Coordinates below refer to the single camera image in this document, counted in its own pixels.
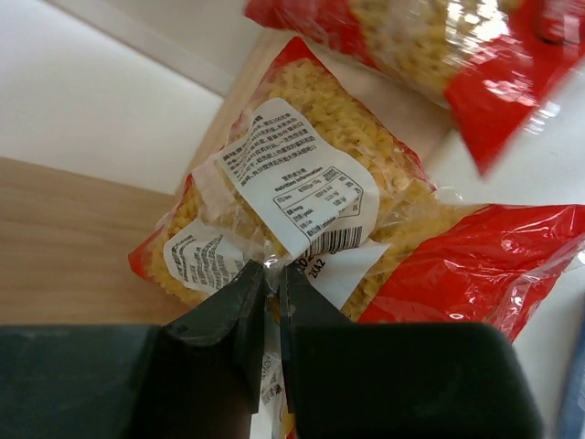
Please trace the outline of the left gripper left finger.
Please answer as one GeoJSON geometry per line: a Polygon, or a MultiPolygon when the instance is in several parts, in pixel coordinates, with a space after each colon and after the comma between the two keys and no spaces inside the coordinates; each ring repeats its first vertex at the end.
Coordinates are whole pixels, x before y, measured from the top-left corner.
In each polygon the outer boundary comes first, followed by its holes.
{"type": "Polygon", "coordinates": [[[248,262],[225,287],[161,327],[132,438],[247,438],[260,405],[264,272],[248,262]]]}

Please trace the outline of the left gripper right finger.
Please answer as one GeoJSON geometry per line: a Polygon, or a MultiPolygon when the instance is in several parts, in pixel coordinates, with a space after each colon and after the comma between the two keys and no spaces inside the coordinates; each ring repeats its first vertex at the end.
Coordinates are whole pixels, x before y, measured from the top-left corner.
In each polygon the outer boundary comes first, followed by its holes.
{"type": "Polygon", "coordinates": [[[297,438],[361,436],[361,327],[350,322],[307,280],[288,267],[279,285],[281,349],[288,411],[297,438]]]}

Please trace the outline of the red pasta bag label side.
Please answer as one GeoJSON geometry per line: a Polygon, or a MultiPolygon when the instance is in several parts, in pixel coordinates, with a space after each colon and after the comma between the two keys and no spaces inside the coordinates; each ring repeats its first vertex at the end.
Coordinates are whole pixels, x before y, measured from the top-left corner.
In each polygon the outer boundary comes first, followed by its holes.
{"type": "Polygon", "coordinates": [[[481,322],[515,338],[583,244],[581,205],[448,200],[294,38],[129,263],[197,305],[249,260],[299,262],[353,321],[481,322]]]}

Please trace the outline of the red pasta bag front side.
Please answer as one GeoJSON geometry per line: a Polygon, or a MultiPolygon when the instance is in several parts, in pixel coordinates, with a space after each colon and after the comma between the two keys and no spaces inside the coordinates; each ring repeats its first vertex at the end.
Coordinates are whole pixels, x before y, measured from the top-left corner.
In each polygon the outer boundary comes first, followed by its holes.
{"type": "Polygon", "coordinates": [[[446,106],[481,175],[584,58],[581,1],[249,1],[244,14],[446,106]]]}

